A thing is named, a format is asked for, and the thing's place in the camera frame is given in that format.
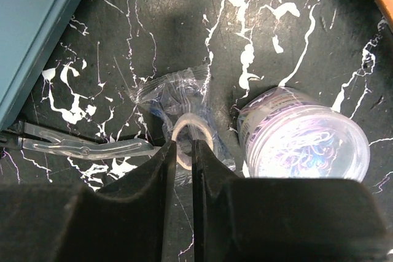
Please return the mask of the bagged tape roll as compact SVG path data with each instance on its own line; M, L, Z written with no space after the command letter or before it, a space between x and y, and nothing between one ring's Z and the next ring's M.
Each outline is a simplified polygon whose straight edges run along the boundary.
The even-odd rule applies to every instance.
M235 160L219 136L210 102L206 64L166 74L128 92L131 101L160 118L166 141L177 145L175 185L192 182L192 141L206 141L214 155L234 171Z

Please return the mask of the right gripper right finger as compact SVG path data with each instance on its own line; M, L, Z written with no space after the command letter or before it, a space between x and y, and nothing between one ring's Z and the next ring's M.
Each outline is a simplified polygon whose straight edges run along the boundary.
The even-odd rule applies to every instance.
M196 261L387 261L392 233L347 179L241 178L192 146Z

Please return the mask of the clear round plastic jar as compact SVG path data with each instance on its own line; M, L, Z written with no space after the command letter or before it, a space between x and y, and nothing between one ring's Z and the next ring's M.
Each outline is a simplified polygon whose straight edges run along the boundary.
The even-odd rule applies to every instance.
M350 118L290 87L275 87L238 114L246 177L362 182L370 147Z

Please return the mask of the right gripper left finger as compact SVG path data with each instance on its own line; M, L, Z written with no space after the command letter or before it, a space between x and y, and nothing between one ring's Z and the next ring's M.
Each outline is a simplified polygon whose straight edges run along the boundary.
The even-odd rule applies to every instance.
M160 261L176 170L167 142L141 166L85 185L2 185L2 261Z

